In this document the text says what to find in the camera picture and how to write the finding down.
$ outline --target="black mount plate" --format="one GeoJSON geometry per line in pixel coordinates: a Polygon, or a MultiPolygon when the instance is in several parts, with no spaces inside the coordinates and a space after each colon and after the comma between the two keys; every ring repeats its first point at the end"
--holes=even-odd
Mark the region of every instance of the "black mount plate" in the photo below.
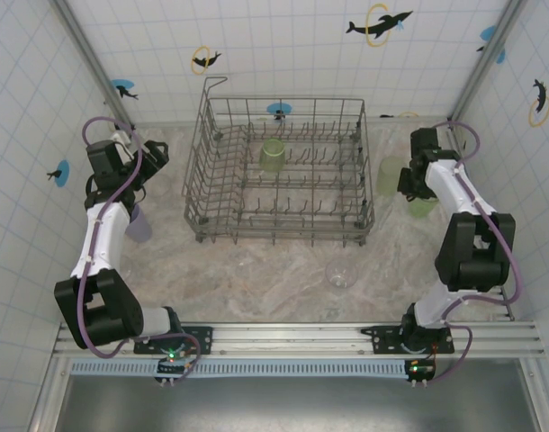
{"type": "Polygon", "coordinates": [[[450,328],[441,328],[437,330],[438,338],[433,342],[426,343],[424,350],[415,353],[409,353],[402,346],[401,326],[375,326],[362,328],[361,333],[371,337],[373,352],[375,354],[408,354],[417,356],[419,354],[429,355],[432,343],[436,343],[437,354],[453,354],[455,345],[451,337],[450,328]]]}
{"type": "MultiPolygon", "coordinates": [[[[183,327],[183,332],[196,338],[201,345],[201,355],[208,355],[212,348],[212,327],[183,327]]],[[[193,349],[194,343],[184,337],[174,337],[168,339],[151,339],[147,344],[138,342],[134,344],[134,354],[153,355],[165,354],[169,348],[177,350],[184,344],[184,350],[193,349]]]]}

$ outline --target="plastic cup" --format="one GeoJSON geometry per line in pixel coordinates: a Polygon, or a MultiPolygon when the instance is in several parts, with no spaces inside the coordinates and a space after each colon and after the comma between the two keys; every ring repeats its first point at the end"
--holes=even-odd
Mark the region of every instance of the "plastic cup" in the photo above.
{"type": "Polygon", "coordinates": [[[336,258],[327,264],[325,276],[336,288],[349,288],[358,280],[356,264],[352,259],[336,258]]]}
{"type": "Polygon", "coordinates": [[[438,199],[431,198],[429,200],[421,200],[416,198],[409,202],[409,213],[410,216],[416,219],[423,219],[428,216],[432,210],[437,207],[438,199]]]}
{"type": "Polygon", "coordinates": [[[379,165],[376,180],[376,192],[382,196],[393,196],[397,193],[401,170],[407,165],[404,157],[388,156],[379,165]]]}
{"type": "Polygon", "coordinates": [[[284,143],[276,138],[267,139],[258,158],[265,171],[278,173],[284,167],[284,143]]]}
{"type": "Polygon", "coordinates": [[[147,221],[145,213],[142,212],[142,209],[138,204],[135,204],[132,209],[130,224],[126,229],[125,234],[137,243],[144,243],[152,236],[152,228],[147,221]]]}

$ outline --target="metal pole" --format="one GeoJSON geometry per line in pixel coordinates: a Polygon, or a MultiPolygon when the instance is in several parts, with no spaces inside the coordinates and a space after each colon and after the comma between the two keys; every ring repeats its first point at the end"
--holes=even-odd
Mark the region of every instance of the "metal pole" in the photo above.
{"type": "Polygon", "coordinates": [[[122,106],[121,99],[113,88],[111,80],[104,72],[103,66],[93,51],[93,47],[83,32],[83,29],[75,17],[68,0],[50,0],[50,5],[57,13],[59,19],[67,31],[68,36],[78,49],[83,61],[91,71],[94,81],[101,89],[104,99],[111,108],[114,117],[127,124],[132,124],[131,117],[122,106]]]}
{"type": "Polygon", "coordinates": [[[500,54],[500,50],[504,48],[505,41],[507,40],[510,31],[527,3],[528,0],[510,0],[508,2],[502,16],[499,18],[499,22],[497,23],[489,43],[484,47],[481,59],[474,68],[474,71],[461,93],[461,97],[453,109],[453,113],[450,116],[452,120],[461,120],[464,117],[466,110],[481,87],[482,81],[489,73],[489,70],[491,70],[493,63],[500,54]]]}

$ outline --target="clear glass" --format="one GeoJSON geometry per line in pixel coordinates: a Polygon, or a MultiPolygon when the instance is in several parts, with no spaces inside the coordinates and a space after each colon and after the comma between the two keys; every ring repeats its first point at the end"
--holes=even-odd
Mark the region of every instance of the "clear glass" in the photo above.
{"type": "Polygon", "coordinates": [[[325,276],[337,288],[349,288],[356,284],[358,272],[352,259],[336,258],[327,264],[325,276]]]}

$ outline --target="aluminum frame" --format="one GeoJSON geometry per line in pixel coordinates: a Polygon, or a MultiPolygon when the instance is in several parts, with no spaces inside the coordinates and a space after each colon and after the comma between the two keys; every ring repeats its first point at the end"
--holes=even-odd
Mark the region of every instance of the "aluminum frame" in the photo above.
{"type": "Polygon", "coordinates": [[[65,31],[73,41],[86,66],[89,68],[96,85],[101,90],[114,117],[127,124],[132,124],[131,117],[122,105],[121,98],[116,94],[111,80],[106,75],[103,65],[101,65],[101,61],[96,56],[93,47],[86,38],[85,32],[68,4],[68,0],[50,0],[50,5],[57,13],[65,31]]]}
{"type": "Polygon", "coordinates": [[[482,82],[499,56],[500,50],[504,48],[507,37],[527,3],[528,0],[510,0],[508,2],[507,7],[499,18],[499,22],[497,22],[495,32],[484,47],[481,59],[471,73],[461,92],[461,97],[454,106],[453,113],[450,116],[452,120],[461,120],[464,117],[464,113],[481,88],[482,82]]]}
{"type": "MultiPolygon", "coordinates": [[[[385,323],[184,323],[189,325],[210,325],[214,328],[212,350],[209,355],[202,358],[204,362],[214,366],[239,364],[263,365],[276,364],[277,362],[288,365],[380,365],[391,363],[395,365],[391,378],[396,376],[396,362],[412,358],[411,355],[375,355],[372,341],[368,336],[362,335],[360,329],[385,323]]],[[[474,341],[469,353],[469,359],[501,359],[518,358],[521,361],[523,374],[529,391],[530,403],[532,403],[537,417],[537,427],[544,432],[549,432],[549,403],[545,394],[545,383],[537,367],[537,359],[545,357],[545,351],[541,343],[536,325],[533,321],[492,321],[492,322],[467,322],[472,328],[474,341]]],[[[467,335],[462,330],[452,329],[456,352],[453,355],[439,355],[440,358],[457,358],[461,355],[466,345],[467,335]]],[[[104,346],[104,350],[113,349],[114,344],[104,346]]],[[[132,343],[127,343],[119,355],[113,360],[127,365],[145,365],[148,367],[160,355],[134,355],[132,343]]],[[[112,360],[96,359],[88,351],[81,350],[75,344],[68,327],[62,325],[55,352],[47,379],[43,384],[41,397],[35,410],[30,432],[52,432],[55,430],[62,402],[65,398],[68,378],[71,374],[77,374],[82,368],[80,365],[94,362],[98,366],[112,360]]],[[[110,374],[116,371],[118,376],[146,376],[145,368],[111,367],[95,369],[95,374],[110,374]]],[[[346,371],[349,376],[365,375],[363,369],[355,372],[346,371]]],[[[240,376],[240,370],[223,367],[219,370],[221,377],[240,376]]],[[[321,367],[311,368],[308,376],[329,375],[329,369],[321,367]]],[[[92,374],[92,370],[86,368],[85,374],[92,374]]],[[[247,373],[244,376],[258,376],[257,373],[247,373]]],[[[199,378],[208,378],[208,374],[200,373],[199,378]]]]}

